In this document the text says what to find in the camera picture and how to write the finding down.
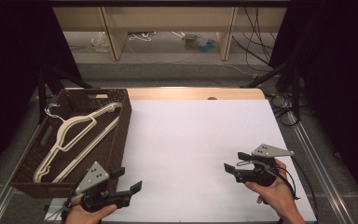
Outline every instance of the hanger hook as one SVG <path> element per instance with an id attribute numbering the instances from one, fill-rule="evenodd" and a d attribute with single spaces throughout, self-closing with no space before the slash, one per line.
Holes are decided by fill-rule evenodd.
<path id="1" fill-rule="evenodd" d="M 62 122 L 64 122 L 65 120 L 64 120 L 63 118 L 61 118 L 60 116 L 51 114 L 50 108 L 53 107 L 53 106 L 60 106 L 60 105 L 57 105 L 57 104 L 47 105 L 47 106 L 45 107 L 45 112 L 46 112 L 46 114 L 49 115 L 51 118 L 60 119 L 60 120 L 62 120 Z"/>

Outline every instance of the metal rail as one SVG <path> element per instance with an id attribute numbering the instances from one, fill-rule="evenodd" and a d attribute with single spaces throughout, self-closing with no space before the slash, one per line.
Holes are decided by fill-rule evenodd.
<path id="1" fill-rule="evenodd" d="M 27 149 L 30 147 L 34 137 L 36 136 L 37 131 L 39 130 L 40 125 L 36 127 L 36 130 L 34 131 L 33 136 L 31 137 L 31 140 L 28 142 Z M 3 186 L 1 192 L 0 192 L 0 219 L 2 215 L 5 213 L 5 210 L 10 203 L 11 198 L 13 197 L 15 189 L 10 186 L 10 181 L 13 178 L 14 174 L 16 174 L 17 169 L 20 166 L 20 163 L 22 161 L 22 158 L 25 156 L 26 152 L 28 150 L 24 150 L 24 152 L 21 154 L 21 157 L 19 161 L 16 164 L 16 167 L 13 169 L 13 173 L 11 173 L 10 178 L 6 182 L 6 184 Z"/>
<path id="2" fill-rule="evenodd" d="M 288 112 L 289 119 L 294 122 L 296 120 L 294 114 L 292 112 Z M 317 151 L 315 150 L 312 142 L 310 141 L 307 132 L 304 129 L 301 121 L 294 126 L 296 135 L 301 142 L 302 147 L 304 148 L 305 153 L 310 161 L 310 164 L 318 177 L 321 186 L 324 190 L 324 193 L 330 202 L 334 212 L 336 213 L 337 219 L 339 223 L 342 224 L 350 224 L 354 223 L 350 212 L 348 211 L 348 207 L 343 201 L 340 193 L 336 185 L 333 183 L 329 173 L 327 172 L 324 164 L 322 163 L 321 159 Z"/>

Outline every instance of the black cable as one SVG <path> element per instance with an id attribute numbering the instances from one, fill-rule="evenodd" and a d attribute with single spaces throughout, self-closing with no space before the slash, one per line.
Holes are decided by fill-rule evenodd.
<path id="1" fill-rule="evenodd" d="M 69 214 L 69 210 L 71 210 L 71 208 L 73 208 L 74 206 L 78 205 L 78 204 L 76 204 L 74 206 L 70 206 L 69 204 L 71 204 L 71 199 L 74 197 L 74 195 L 76 193 L 76 189 L 79 186 L 80 182 L 83 180 L 84 176 L 85 175 L 83 175 L 79 180 L 77 180 L 74 187 L 71 189 L 71 192 L 69 193 L 68 198 L 66 199 L 65 203 L 63 203 L 63 205 L 62 205 L 62 212 L 61 212 L 62 224 L 65 223 L 66 218 L 68 217 L 68 214 Z"/>
<path id="2" fill-rule="evenodd" d="M 278 169 L 284 170 L 284 171 L 289 175 L 290 179 L 292 180 L 293 190 L 294 190 L 295 195 L 296 195 L 296 182 L 295 182 L 295 180 L 293 179 L 292 175 L 291 175 L 286 169 L 283 169 L 282 167 L 279 167 L 279 166 L 278 166 Z"/>
<path id="3" fill-rule="evenodd" d="M 264 47 L 263 40 L 262 40 L 261 34 L 260 34 L 260 26 L 259 26 L 259 24 L 258 24 L 258 7 L 255 8 L 255 25 L 253 24 L 252 19 L 250 18 L 249 13 L 248 13 L 246 7 L 245 7 L 244 9 L 245 9 L 246 16 L 248 17 L 248 20 L 249 20 L 249 22 L 251 23 L 252 29 L 253 29 L 252 35 L 251 35 L 251 39 L 252 39 L 252 37 L 253 37 L 253 34 L 255 34 L 255 35 L 258 37 L 258 40 L 259 40 L 260 43 L 262 44 L 262 49 L 263 49 L 264 55 L 266 56 L 266 58 L 267 58 L 267 60 L 268 60 L 269 57 L 270 57 L 270 55 L 269 55 L 269 53 L 267 52 L 266 48 Z"/>
<path id="4" fill-rule="evenodd" d="M 254 42 L 254 40 L 251 40 L 248 36 L 246 36 L 246 34 L 244 32 L 242 32 L 243 36 L 245 36 L 245 38 L 247 40 L 249 40 L 250 42 L 252 42 L 253 44 L 256 44 L 258 46 L 261 46 L 261 47 L 265 47 L 265 48 L 268 48 L 268 49 L 272 49 L 272 47 L 270 46 L 267 46 L 267 45 L 263 45 L 263 44 L 260 44 L 260 43 L 257 43 L 257 42 Z"/>
<path id="5" fill-rule="evenodd" d="M 284 102 L 282 103 L 282 105 L 288 105 L 288 103 L 286 103 L 286 98 L 284 96 L 282 96 Z M 286 114 L 287 112 L 291 111 L 292 110 L 292 107 L 290 106 L 276 106 L 271 100 L 270 100 L 270 104 L 272 105 L 272 109 L 274 108 L 280 108 L 279 110 L 276 110 L 274 111 L 273 110 L 273 113 L 276 114 L 276 113 L 279 113 L 277 116 L 275 116 L 275 119 L 279 119 L 279 122 L 283 125 L 283 126 L 286 126 L 286 127 L 291 127 L 291 126 L 295 126 L 297 125 L 301 119 L 295 115 L 296 117 L 296 120 L 292 123 L 286 123 L 286 122 L 283 122 L 282 118 L 283 118 L 283 115 Z"/>
<path id="6" fill-rule="evenodd" d="M 308 186 L 310 187 L 310 194 L 312 195 L 312 199 L 313 199 L 313 212 L 315 214 L 316 217 L 316 223 L 318 222 L 318 204 L 316 203 L 316 197 L 315 197 L 315 193 L 313 191 L 312 185 L 310 184 L 310 180 L 308 179 L 308 177 L 306 176 L 304 170 L 301 168 L 300 164 L 298 163 L 298 161 L 294 158 L 291 157 L 293 162 L 296 164 L 298 170 L 301 172 L 301 174 L 304 176 L 305 180 L 307 181 Z"/>
<path id="7" fill-rule="evenodd" d="M 292 185 L 289 183 L 289 181 L 287 181 L 287 179 L 286 178 L 284 178 L 279 172 L 277 173 L 277 172 L 275 172 L 273 169 L 269 169 L 273 174 L 275 174 L 277 177 L 279 177 L 283 182 L 284 182 L 284 184 L 286 184 L 287 185 L 287 187 L 290 189 L 290 191 L 292 192 L 292 195 L 293 195 L 293 199 L 294 200 L 297 200 L 298 198 L 297 198 L 297 196 L 296 196 L 296 192 L 295 192 L 295 190 L 293 189 L 293 187 L 292 187 Z"/>
<path id="8" fill-rule="evenodd" d="M 269 60 L 271 58 L 271 55 L 269 55 L 269 52 L 267 51 L 265 45 L 263 44 L 263 40 L 261 38 L 261 32 L 260 32 L 260 25 L 258 24 L 258 7 L 255 9 L 255 27 L 256 27 L 256 25 L 257 25 L 257 31 L 258 31 L 258 34 L 256 32 L 256 35 L 258 37 L 258 40 L 261 43 L 261 46 L 263 47 L 263 51 L 264 51 L 264 54 L 266 55 L 267 60 Z"/>
<path id="9" fill-rule="evenodd" d="M 271 95 L 271 99 L 269 100 L 269 103 L 274 107 L 274 108 L 283 108 L 283 106 L 286 104 L 286 99 L 284 97 L 283 98 L 283 102 L 280 105 L 275 105 L 274 103 L 274 99 L 278 98 L 277 96 L 273 96 Z"/>
<path id="10" fill-rule="evenodd" d="M 262 63 L 264 64 L 269 64 L 269 62 L 267 61 L 264 61 L 264 59 L 258 57 L 256 54 L 254 54 L 253 52 L 251 52 L 250 50 L 248 50 L 246 47 L 244 47 L 243 45 L 241 45 L 236 39 L 234 36 L 232 36 L 232 39 L 240 46 L 241 49 L 244 49 L 246 52 L 252 54 L 255 58 L 257 58 L 258 60 L 260 60 Z"/>
<path id="11" fill-rule="evenodd" d="M 272 33 L 269 33 L 271 36 L 272 36 L 272 38 L 274 39 L 274 41 L 276 41 L 277 39 L 275 38 L 275 36 L 272 34 Z"/>

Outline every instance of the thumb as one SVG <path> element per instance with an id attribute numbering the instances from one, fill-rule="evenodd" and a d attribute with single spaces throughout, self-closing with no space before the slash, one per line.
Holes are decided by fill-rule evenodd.
<path id="1" fill-rule="evenodd" d="M 107 217 L 110 214 L 114 213 L 116 210 L 117 206 L 115 204 L 111 204 L 103 207 L 100 211 L 96 212 L 95 216 L 98 218 L 98 220 L 101 220 L 104 217 Z"/>

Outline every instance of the wrist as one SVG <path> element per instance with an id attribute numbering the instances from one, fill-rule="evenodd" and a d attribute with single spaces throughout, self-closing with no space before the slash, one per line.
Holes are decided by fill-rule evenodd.
<path id="1" fill-rule="evenodd" d="M 293 211 L 291 213 L 286 213 L 284 216 L 281 216 L 284 223 L 286 224 L 301 224 L 305 223 L 304 218 L 299 214 L 299 212 Z"/>

